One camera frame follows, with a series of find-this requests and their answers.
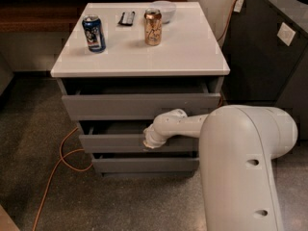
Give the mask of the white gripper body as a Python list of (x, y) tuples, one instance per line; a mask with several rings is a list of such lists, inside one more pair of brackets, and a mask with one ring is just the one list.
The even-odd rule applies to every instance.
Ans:
[(150, 125), (149, 127), (145, 128), (143, 130), (143, 134), (144, 134), (143, 144), (151, 149), (163, 146), (170, 138), (168, 132), (156, 130), (153, 125)]

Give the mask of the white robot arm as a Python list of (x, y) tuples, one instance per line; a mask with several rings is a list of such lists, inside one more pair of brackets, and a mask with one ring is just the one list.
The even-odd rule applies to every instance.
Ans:
[(174, 136), (199, 139), (207, 231), (284, 231), (271, 161), (297, 140), (287, 112), (229, 105), (188, 116), (176, 109), (156, 116), (144, 135), (152, 149)]

